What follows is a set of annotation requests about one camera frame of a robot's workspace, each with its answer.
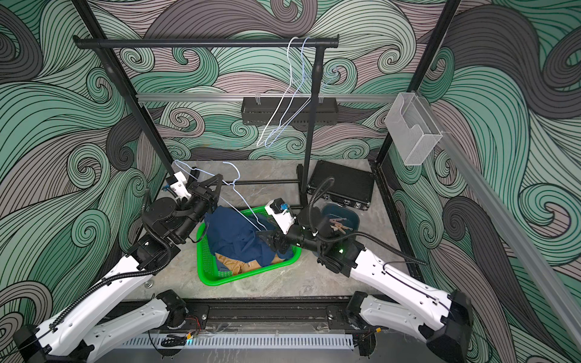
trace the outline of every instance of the clear acrylic holder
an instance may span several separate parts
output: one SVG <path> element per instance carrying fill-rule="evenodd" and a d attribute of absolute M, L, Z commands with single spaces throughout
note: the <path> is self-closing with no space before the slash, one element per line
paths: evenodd
<path fill-rule="evenodd" d="M 436 116 L 424 97 L 399 93 L 385 118 L 404 165 L 421 165 L 442 138 Z"/>

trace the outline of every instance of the black metal frame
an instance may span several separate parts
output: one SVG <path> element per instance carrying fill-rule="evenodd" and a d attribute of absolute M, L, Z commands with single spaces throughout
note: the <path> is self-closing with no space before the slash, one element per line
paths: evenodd
<path fill-rule="evenodd" d="M 315 118 L 317 116 L 317 106 L 319 92 L 321 90 L 323 58 L 327 48 L 337 48 L 339 46 L 339 36 L 336 38 L 312 38 L 296 39 L 107 39 L 101 29 L 95 15 L 93 14 L 87 0 L 73 1 L 77 11 L 81 15 L 86 27 L 89 29 L 93 38 L 80 39 L 74 36 L 73 40 L 80 49 L 92 49 L 103 63 L 105 72 L 111 79 L 111 82 L 117 88 L 119 93 L 125 99 L 125 102 L 131 109 L 135 119 L 143 129 L 145 136 L 152 144 L 153 149 L 159 156 L 169 175 L 174 171 L 171 165 L 174 162 L 166 144 L 159 135 L 151 116 L 144 106 L 141 106 L 137 100 L 137 92 L 133 87 L 131 80 L 127 77 L 123 67 L 119 63 L 113 48 L 280 48 L 289 46 L 291 48 L 315 47 L 315 61 L 313 72 L 311 74 L 311 103 L 309 113 L 309 126 L 307 129 L 307 141 L 304 151 L 303 165 L 297 168 L 297 179 L 273 179 L 258 181 L 239 181 L 238 185 L 249 184 L 299 184 L 300 204 L 303 207 L 307 205 L 307 177 L 309 174 L 309 162 L 311 159 L 311 148 L 313 145 L 313 133 L 315 129 Z"/>
<path fill-rule="evenodd" d="M 419 86 L 422 84 L 422 80 L 424 79 L 426 73 L 430 65 L 432 64 L 432 60 L 436 56 L 438 50 L 440 49 L 440 45 L 444 40 L 444 36 L 446 35 L 446 31 L 450 27 L 450 23 L 454 15 L 456 14 L 456 10 L 460 5 L 461 0 L 447 0 L 444 4 L 444 8 L 442 9 L 442 14 L 440 15 L 436 27 L 432 31 L 432 35 L 428 40 L 428 44 L 426 46 L 426 50 L 424 54 L 422 54 L 422 58 L 419 61 L 418 68 L 416 69 L 409 86 L 407 87 L 406 92 L 417 92 L 419 90 Z M 377 183 L 377 187 L 379 188 L 379 192 L 381 193 L 381 198 L 383 199 L 383 203 L 385 205 L 385 210 L 388 212 L 389 220 L 392 223 L 393 231 L 396 234 L 397 242 L 400 245 L 400 248 L 403 252 L 414 256 L 414 251 L 411 248 L 410 241 L 407 238 L 406 230 L 404 229 L 404 225 L 401 222 L 401 218 L 399 213 L 395 208 L 395 204 L 393 203 L 392 195 L 389 192 L 387 183 L 385 181 L 385 175 L 381 168 L 381 164 L 385 160 L 388 155 L 388 150 L 393 143 L 392 136 L 387 134 L 385 140 L 383 140 L 383 144 L 377 154 L 375 160 L 370 160 L 371 171 L 375 177 L 375 182 Z M 415 264 L 408 264 L 408 270 L 410 275 L 415 279 L 423 281 L 421 271 L 419 267 Z"/>
<path fill-rule="evenodd" d="M 83 19 L 86 27 L 89 29 L 93 39 L 79 39 L 74 41 L 81 49 L 93 49 L 105 68 L 105 72 L 117 87 L 125 102 L 129 105 L 137 122 L 142 127 L 145 135 L 152 144 L 157 155 L 162 160 L 166 170 L 173 173 L 171 165 L 173 158 L 169 153 L 167 147 L 163 143 L 151 116 L 147 110 L 139 105 L 137 100 L 137 92 L 131 84 L 131 81 L 125 74 L 119 60 L 113 52 L 113 48 L 173 48 L 173 47 L 286 47 L 290 39 L 107 39 L 105 33 L 97 22 L 95 15 L 91 11 L 87 0 L 73 1 L 77 11 Z M 447 0 L 442 10 L 442 14 L 438 19 L 436 27 L 432 31 L 432 35 L 428 41 L 428 45 L 422 58 L 419 62 L 418 68 L 410 81 L 407 92 L 417 91 L 421 82 L 428 71 L 433 58 L 436 56 L 440 44 L 446 34 L 446 31 L 454 17 L 456 10 L 460 4 L 460 0 Z M 290 44 L 292 48 L 302 46 L 303 39 L 297 39 L 296 42 Z M 326 48 L 336 48 L 339 45 L 339 37 L 336 38 L 313 38 L 305 42 L 307 47 L 315 47 L 315 61 L 313 65 L 313 72 L 311 74 L 311 100 L 318 100 L 318 94 L 321 87 L 323 57 Z M 297 179 L 272 179 L 272 180 L 248 180 L 238 181 L 238 185 L 251 184 L 294 184 L 299 186 L 300 205 L 292 206 L 293 209 L 299 209 L 307 205 L 307 184 L 309 174 L 309 162 L 311 156 L 311 148 L 313 143 L 313 132 L 315 126 L 315 117 L 317 112 L 317 102 L 314 102 L 314 107 L 310 109 L 309 126 L 307 129 L 307 141 L 305 147 L 304 163 L 297 166 Z M 405 232 L 403 223 L 393 203 L 391 194 L 388 190 L 385 175 L 382 171 L 381 164 L 387 156 L 389 147 L 392 144 L 391 135 L 387 134 L 375 160 L 370 160 L 372 173 L 377 183 L 378 189 L 382 196 L 385 209 L 392 223 L 392 227 L 397 237 L 397 241 L 403 252 L 414 255 L 407 234 Z M 419 268 L 414 264 L 408 264 L 411 276 L 422 280 Z"/>

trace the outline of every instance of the tan fabric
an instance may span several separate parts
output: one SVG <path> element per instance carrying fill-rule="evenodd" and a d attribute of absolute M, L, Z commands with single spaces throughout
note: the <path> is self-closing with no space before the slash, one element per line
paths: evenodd
<path fill-rule="evenodd" d="M 233 275 L 243 274 L 244 272 L 256 270 L 262 267 L 260 264 L 258 264 L 256 260 L 246 263 L 238 260 L 233 260 L 226 256 L 222 256 L 219 253 L 216 253 L 216 259 L 218 259 L 218 261 L 222 262 L 224 266 L 226 266 L 230 271 L 232 271 Z M 278 257 L 277 254 L 275 254 L 271 264 L 274 265 L 283 261 L 284 261 L 283 259 L 281 259 L 280 257 Z"/>

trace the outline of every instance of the black metal rod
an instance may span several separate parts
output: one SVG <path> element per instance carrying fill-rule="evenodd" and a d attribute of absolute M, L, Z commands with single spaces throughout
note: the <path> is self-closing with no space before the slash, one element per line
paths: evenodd
<path fill-rule="evenodd" d="M 309 162 L 311 160 L 311 148 L 313 147 L 313 133 L 315 132 L 315 119 L 317 118 L 317 106 L 319 104 L 319 91 L 321 90 L 321 80 L 323 76 L 323 58 L 325 48 L 318 46 L 315 51 L 315 62 L 313 63 L 311 102 L 309 103 L 309 127 L 307 129 L 307 142 L 304 149 L 303 180 L 300 185 L 300 193 L 307 194 L 307 179 L 309 176 Z"/>
<path fill-rule="evenodd" d="M 392 142 L 393 142 L 392 135 L 388 132 L 388 135 L 385 136 L 383 144 L 381 144 L 381 149 L 379 150 L 379 152 L 377 153 L 377 157 L 375 158 L 375 161 L 378 164 L 383 163 L 383 160 L 388 155 L 389 147 L 392 145 Z"/>
<path fill-rule="evenodd" d="M 151 116 L 147 110 L 139 105 L 135 97 L 137 93 L 131 82 L 127 79 L 117 57 L 111 49 L 95 49 L 94 51 L 101 63 L 103 63 L 105 73 L 107 73 L 107 76 L 109 76 L 109 79 L 113 82 L 121 96 L 125 99 L 125 103 L 131 109 L 135 120 L 151 143 L 153 150 L 162 161 L 164 168 L 170 175 L 173 175 L 174 171 L 171 168 L 171 164 L 174 162 L 174 159 L 166 144 L 163 142 L 162 137 L 159 135 Z"/>
<path fill-rule="evenodd" d="M 410 85 L 407 87 L 407 92 L 417 91 L 419 86 L 422 84 L 424 76 L 428 72 L 438 49 L 440 49 L 440 44 L 442 44 L 442 41 L 444 40 L 446 31 L 450 27 L 452 18 L 454 17 L 454 14 L 456 14 L 459 5 L 460 0 L 447 0 L 446 4 L 444 4 L 442 14 L 437 20 L 436 27 L 432 30 L 432 35 L 428 40 L 426 50 L 424 51 L 424 54 L 422 54 L 422 58 L 419 60 L 418 68 L 415 70 L 414 76 L 411 78 Z"/>
<path fill-rule="evenodd" d="M 81 49 L 105 48 L 274 48 L 286 47 L 290 39 L 78 39 L 77 47 Z M 303 46 L 304 39 L 295 39 L 291 48 Z M 305 43 L 307 47 L 337 48 L 339 37 L 312 38 Z"/>
<path fill-rule="evenodd" d="M 406 230 L 399 213 L 397 212 L 396 205 L 393 202 L 392 195 L 388 189 L 388 183 L 385 179 L 385 174 L 373 160 L 369 161 L 371 167 L 371 173 L 379 189 L 379 194 L 381 194 L 381 199 L 383 200 L 383 205 L 385 206 L 385 211 L 388 213 L 389 221 L 392 223 L 393 233 L 396 235 L 397 243 L 400 246 L 400 250 L 409 255 L 414 256 L 414 250 L 411 247 L 410 240 L 407 237 Z M 410 272 L 410 276 L 416 280 L 424 281 L 422 276 L 422 271 L 419 269 L 417 264 L 407 264 L 407 269 Z"/>
<path fill-rule="evenodd" d="M 253 184 L 297 184 L 298 179 L 271 179 L 271 180 L 239 180 L 236 185 L 253 185 Z"/>

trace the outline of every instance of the white wire hanger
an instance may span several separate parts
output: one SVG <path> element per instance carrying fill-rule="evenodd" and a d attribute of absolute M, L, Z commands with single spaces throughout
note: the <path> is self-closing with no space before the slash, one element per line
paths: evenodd
<path fill-rule="evenodd" d="M 196 177 L 194 177 L 194 176 L 193 176 L 193 175 L 192 175 L 192 174 L 191 174 L 191 173 L 190 173 L 188 170 L 186 170 L 186 169 L 182 168 L 182 167 L 180 166 L 180 164 L 182 164 L 182 165 L 186 166 L 186 167 L 187 167 L 188 169 L 190 169 L 191 171 L 196 171 L 196 170 L 199 170 L 199 171 L 201 171 L 201 172 L 203 172 L 203 173 L 205 173 L 205 174 L 211 175 L 212 177 L 213 177 L 213 176 L 215 176 L 215 174 L 212 174 L 212 173 L 210 173 L 210 172 L 207 172 L 207 171 L 205 171 L 205 170 L 202 170 L 202 169 L 200 169 L 200 168 L 192 168 L 191 166 L 187 165 L 187 163 L 184 163 L 184 162 L 183 162 L 183 161 L 181 161 L 181 160 L 177 160 L 177 159 L 176 159 L 176 160 L 174 160 L 174 161 L 175 161 L 175 165 L 176 165 L 178 168 L 182 169 L 182 171 L 183 171 L 183 172 L 185 172 L 186 174 L 188 174 L 189 176 L 191 176 L 191 177 L 192 177 L 192 178 L 194 178 L 195 180 L 198 180 L 198 179 L 197 179 Z M 229 162 L 227 162 L 227 161 L 223 161 L 223 163 L 224 163 L 224 164 L 230 164 L 230 165 L 232 165 L 232 166 L 233 166 L 233 167 L 236 169 L 236 172 L 238 173 L 238 178 L 234 179 L 234 180 L 233 180 L 231 183 L 228 183 L 228 182 L 226 182 L 226 181 L 223 181 L 223 183 L 224 183 L 224 184 L 226 184 L 226 185 L 231 185 L 231 186 L 232 186 L 232 189 L 234 190 L 234 192 L 236 192 L 236 194 L 238 194 L 238 195 L 240 196 L 240 198 L 242 198 L 242 200 L 244 201 L 244 204 L 246 204 L 246 206 L 247 206 L 247 207 L 250 209 L 250 211 L 252 212 L 252 214 L 253 214 L 253 215 L 254 215 L 254 217 L 256 218 L 256 222 L 257 222 L 258 224 L 260 224 L 260 225 L 261 225 L 261 226 L 264 228 L 264 230 L 266 231 L 266 230 L 267 230 L 267 228 L 266 228 L 266 227 L 265 227 L 265 226 L 264 226 L 262 223 L 260 223 L 260 221 L 258 220 L 258 216 L 256 215 L 256 213 L 254 213 L 254 211 L 252 210 L 252 208 L 250 208 L 250 206 L 248 205 L 248 202 L 246 201 L 246 199 L 244 199 L 244 197 L 243 197 L 243 196 L 242 196 L 242 195 L 241 195 L 241 194 L 240 194 L 240 193 L 239 193 L 239 192 L 236 190 L 235 183 L 236 183 L 236 181 L 237 181 L 238 179 L 240 179 L 240 171 L 238 170 L 238 168 L 236 167 L 236 165 L 234 165 L 234 164 L 232 164 L 232 163 L 229 163 Z M 245 219 L 245 220 L 247 220 L 247 221 L 248 221 L 250 224 L 252 224 L 252 225 L 253 225 L 253 226 L 256 228 L 256 230 L 257 230 L 257 231 L 260 231 L 260 230 L 261 230 L 260 228 L 258 228 L 258 227 L 256 226 L 256 224 L 254 224 L 254 223 L 253 223 L 253 222 L 252 222 L 250 219 L 248 219 L 248 218 L 247 218 L 247 216 L 245 216 L 244 214 L 242 214 L 242 212 L 240 212 L 238 209 L 236 209 L 236 207 L 234 207 L 232 204 L 230 204 L 230 202 L 229 202 L 229 201 L 225 200 L 225 199 L 224 199 L 224 197 L 220 196 L 220 199 L 222 199 L 223 201 L 225 201 L 227 205 L 229 205 L 230 207 L 232 207 L 232 208 L 233 208 L 235 211 L 237 211 L 237 212 L 238 212 L 238 213 L 239 213 L 241 216 L 243 216 L 243 217 L 244 217 L 244 219 Z"/>

